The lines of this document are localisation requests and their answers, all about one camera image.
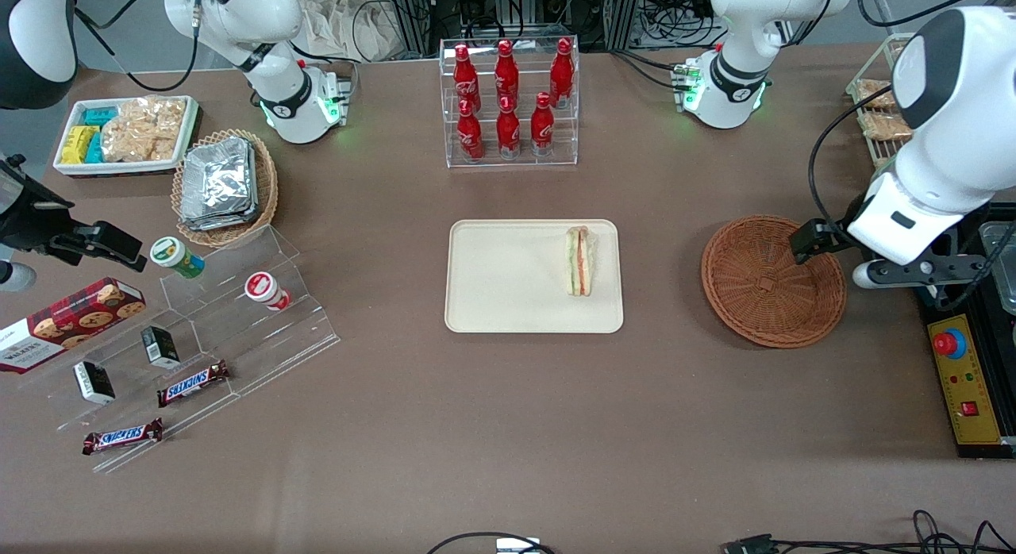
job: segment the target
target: brown wicker basket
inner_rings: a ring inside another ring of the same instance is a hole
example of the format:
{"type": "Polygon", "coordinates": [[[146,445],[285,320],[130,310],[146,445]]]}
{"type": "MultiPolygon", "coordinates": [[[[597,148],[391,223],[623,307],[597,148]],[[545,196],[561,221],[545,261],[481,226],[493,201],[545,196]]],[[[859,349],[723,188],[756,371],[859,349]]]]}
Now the brown wicker basket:
{"type": "MultiPolygon", "coordinates": [[[[212,229],[211,231],[191,231],[182,223],[178,223],[177,229],[180,230],[180,233],[194,244],[213,248],[226,246],[233,241],[244,237],[245,235],[257,231],[265,225],[268,225],[271,223],[271,219],[275,217],[275,208],[278,206],[278,176],[275,174],[275,163],[271,161],[271,156],[268,155],[268,148],[264,146],[264,141],[261,141],[258,139],[257,135],[248,131],[229,128],[226,131],[216,131],[211,135],[202,137],[194,145],[209,145],[211,143],[217,143],[231,135],[243,137],[254,145],[254,166],[257,174],[257,197],[261,206],[261,216],[258,217],[257,221],[254,221],[253,223],[244,223],[243,225],[212,229]]],[[[173,174],[173,194],[170,195],[170,200],[173,203],[173,210],[177,213],[177,217],[180,216],[180,202],[183,196],[183,173],[184,164],[183,162],[180,162],[177,164],[176,173],[173,174]]]]}
{"type": "Polygon", "coordinates": [[[723,322],[769,348],[803,348],[825,337],[846,306],[846,282],[831,254],[798,265],[790,235],[798,224],[779,217],[734,221],[702,253],[702,286],[723,322]]]}

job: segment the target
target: white cloth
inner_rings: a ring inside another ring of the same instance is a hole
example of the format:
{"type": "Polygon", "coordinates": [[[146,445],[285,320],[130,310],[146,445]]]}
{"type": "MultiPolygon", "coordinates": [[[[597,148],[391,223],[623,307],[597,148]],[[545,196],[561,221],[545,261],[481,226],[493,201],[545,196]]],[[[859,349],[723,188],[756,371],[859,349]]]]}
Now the white cloth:
{"type": "Polygon", "coordinates": [[[403,49],[391,0],[298,1],[304,11],[310,54],[377,62],[403,49]],[[364,5],[367,1],[381,2],[364,5]]]}

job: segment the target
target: table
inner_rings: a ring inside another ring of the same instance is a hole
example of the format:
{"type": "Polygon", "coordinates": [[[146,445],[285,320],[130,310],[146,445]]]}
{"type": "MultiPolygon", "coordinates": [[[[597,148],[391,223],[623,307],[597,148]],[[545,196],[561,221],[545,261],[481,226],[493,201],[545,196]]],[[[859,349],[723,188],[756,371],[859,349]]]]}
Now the table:
{"type": "MultiPolygon", "coordinates": [[[[1016,535],[1016,465],[954,457],[908,292],[851,286],[828,338],[775,351],[726,329],[699,284],[701,250],[727,221],[816,214],[808,153],[874,48],[789,49],[765,104],[733,131],[676,115],[668,91],[623,63],[583,56],[579,166],[522,173],[446,170],[435,62],[363,66],[348,127],[309,146],[272,134],[236,70],[196,72],[180,91],[205,110],[202,134],[246,128],[275,157],[275,226],[302,251],[342,342],[108,477],[90,473],[78,434],[51,430],[47,403],[5,375],[0,544],[19,554],[419,553],[498,530],[563,554],[693,553],[762,532],[906,540],[914,508],[949,532],[970,535],[991,517],[1016,535]],[[485,218],[613,221],[624,327],[448,331],[448,230],[485,218]]],[[[135,94],[123,76],[87,70],[72,98],[135,94]]],[[[842,210],[872,172],[856,127],[828,138],[817,171],[842,210]]],[[[175,233],[168,177],[51,171],[45,182],[81,220],[147,243],[175,233]]],[[[152,297],[165,275],[27,260],[39,285],[4,297],[0,325],[105,274],[152,297]]]]}

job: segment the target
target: red button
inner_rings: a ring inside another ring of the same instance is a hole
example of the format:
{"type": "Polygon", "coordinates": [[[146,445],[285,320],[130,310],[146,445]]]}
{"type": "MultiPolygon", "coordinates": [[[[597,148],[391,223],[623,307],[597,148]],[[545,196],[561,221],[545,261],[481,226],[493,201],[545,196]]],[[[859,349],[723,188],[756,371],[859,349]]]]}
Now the red button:
{"type": "Polygon", "coordinates": [[[959,349],[959,343],[956,342],[956,336],[944,331],[935,334],[935,337],[932,338],[932,348],[935,349],[936,354],[952,356],[959,349]]]}

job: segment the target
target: red bottle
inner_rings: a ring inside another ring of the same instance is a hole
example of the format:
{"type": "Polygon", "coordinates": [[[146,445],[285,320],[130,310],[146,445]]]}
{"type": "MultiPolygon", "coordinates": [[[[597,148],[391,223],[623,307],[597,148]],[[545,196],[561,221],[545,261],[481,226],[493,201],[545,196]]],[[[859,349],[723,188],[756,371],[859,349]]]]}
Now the red bottle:
{"type": "Polygon", "coordinates": [[[541,91],[536,95],[536,110],[530,122],[532,155],[545,158],[554,152],[554,112],[551,112],[551,95],[541,91]]]}
{"type": "Polygon", "coordinates": [[[511,96],[501,96],[498,106],[501,107],[501,114],[498,115],[498,151],[501,152],[502,160],[511,162],[522,152],[515,101],[511,96]]]}
{"type": "Polygon", "coordinates": [[[480,132],[480,120],[472,116],[472,103],[459,100],[458,116],[458,140],[462,144],[462,153],[466,163],[479,164],[484,159],[484,137],[480,132]]]}
{"type": "Polygon", "coordinates": [[[458,99],[468,100],[472,104],[473,113],[479,114],[480,103],[480,78],[477,76],[477,69],[469,61],[469,49],[464,44],[455,45],[455,93],[458,99]]]}
{"type": "Polygon", "coordinates": [[[511,41],[498,43],[498,63],[494,66],[494,79],[498,89],[498,100],[508,96],[518,106],[518,65],[512,57],[511,41]]]}
{"type": "Polygon", "coordinates": [[[570,38],[558,41],[558,55],[551,64],[551,106],[559,110],[567,108],[571,101],[572,77],[575,75],[571,48],[570,38]]]}

